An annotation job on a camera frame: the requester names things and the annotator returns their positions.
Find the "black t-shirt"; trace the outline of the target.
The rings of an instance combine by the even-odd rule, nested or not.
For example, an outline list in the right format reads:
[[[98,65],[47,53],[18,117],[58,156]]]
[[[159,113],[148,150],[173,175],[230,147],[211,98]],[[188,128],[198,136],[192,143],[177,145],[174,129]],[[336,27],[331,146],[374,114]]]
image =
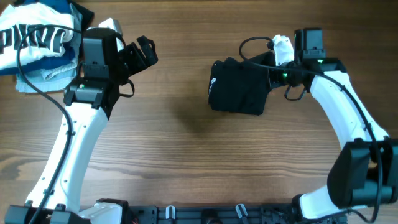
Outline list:
[[[252,67],[248,62],[231,57],[217,60],[211,67],[208,104],[216,111],[261,115],[271,91],[267,75],[266,68]]]

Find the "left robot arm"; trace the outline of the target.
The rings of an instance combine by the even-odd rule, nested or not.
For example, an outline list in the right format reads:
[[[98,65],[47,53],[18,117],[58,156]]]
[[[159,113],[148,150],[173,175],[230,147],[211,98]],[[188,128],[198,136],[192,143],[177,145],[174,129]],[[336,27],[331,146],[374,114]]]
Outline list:
[[[101,199],[80,208],[80,194],[94,146],[121,97],[120,86],[157,63],[147,37],[119,49],[121,34],[92,28],[83,35],[85,59],[66,87],[62,125],[45,169],[22,206],[11,205],[6,223],[136,223],[125,200]]]

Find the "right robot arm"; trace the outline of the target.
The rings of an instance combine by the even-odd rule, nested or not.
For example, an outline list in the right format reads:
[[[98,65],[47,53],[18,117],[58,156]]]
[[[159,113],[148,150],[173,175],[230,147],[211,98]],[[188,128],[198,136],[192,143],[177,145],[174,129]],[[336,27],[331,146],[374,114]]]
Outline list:
[[[326,113],[341,148],[326,185],[295,198],[294,220],[320,221],[371,207],[374,222],[381,205],[397,202],[397,140],[369,114],[343,62],[326,56],[321,29],[296,30],[293,41],[275,35],[267,46],[274,54],[271,86],[302,85]]]

